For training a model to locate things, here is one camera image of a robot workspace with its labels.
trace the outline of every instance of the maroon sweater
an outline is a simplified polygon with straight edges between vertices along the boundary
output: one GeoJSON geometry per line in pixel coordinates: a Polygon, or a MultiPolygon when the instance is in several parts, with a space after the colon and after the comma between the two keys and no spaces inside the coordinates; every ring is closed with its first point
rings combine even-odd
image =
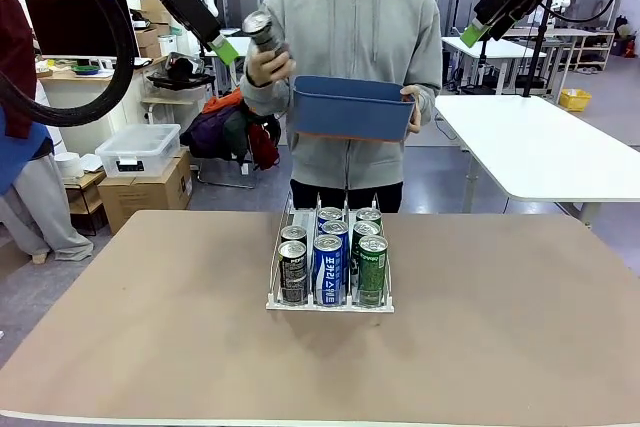
{"type": "MultiPolygon", "coordinates": [[[[34,65],[31,27],[18,0],[0,0],[0,71],[25,95],[35,98],[36,69],[34,65]]],[[[26,139],[31,120],[10,105],[3,105],[9,137],[26,139]]]]}

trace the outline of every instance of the shoe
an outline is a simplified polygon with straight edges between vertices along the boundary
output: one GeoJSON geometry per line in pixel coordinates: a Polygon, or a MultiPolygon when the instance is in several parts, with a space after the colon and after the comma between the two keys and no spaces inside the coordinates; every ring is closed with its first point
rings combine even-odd
{"type": "Polygon", "coordinates": [[[36,254],[31,256],[34,265],[42,265],[47,261],[47,254],[36,254]]]}

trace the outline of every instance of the white robot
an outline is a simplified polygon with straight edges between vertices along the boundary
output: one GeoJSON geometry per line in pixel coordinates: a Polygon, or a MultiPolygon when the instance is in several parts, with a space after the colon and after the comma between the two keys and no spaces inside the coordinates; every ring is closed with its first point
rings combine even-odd
{"type": "MultiPolygon", "coordinates": [[[[571,0],[553,0],[551,4],[551,10],[553,12],[564,13],[567,8],[571,5],[571,0]]],[[[531,14],[529,14],[528,23],[530,24],[540,24],[542,21],[542,15],[544,10],[542,7],[538,7],[531,14]]],[[[547,21],[548,27],[555,27],[556,18],[554,16],[549,16],[549,20],[547,21]]]]}

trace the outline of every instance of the blue plastic container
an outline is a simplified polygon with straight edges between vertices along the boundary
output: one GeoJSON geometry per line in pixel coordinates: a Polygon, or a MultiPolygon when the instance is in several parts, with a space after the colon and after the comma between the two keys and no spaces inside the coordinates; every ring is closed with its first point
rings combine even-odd
{"type": "Polygon", "coordinates": [[[300,134],[403,141],[414,102],[401,85],[301,75],[295,79],[293,125],[300,134]]]}

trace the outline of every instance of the computer monitor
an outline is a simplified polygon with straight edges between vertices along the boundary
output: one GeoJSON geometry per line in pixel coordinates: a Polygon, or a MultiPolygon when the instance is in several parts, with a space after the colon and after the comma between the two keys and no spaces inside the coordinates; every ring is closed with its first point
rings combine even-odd
{"type": "MultiPolygon", "coordinates": [[[[117,0],[129,18],[127,0],[117,0]]],[[[115,59],[116,44],[95,0],[26,0],[42,56],[115,59]]],[[[136,45],[136,57],[140,54],[136,45]]]]}

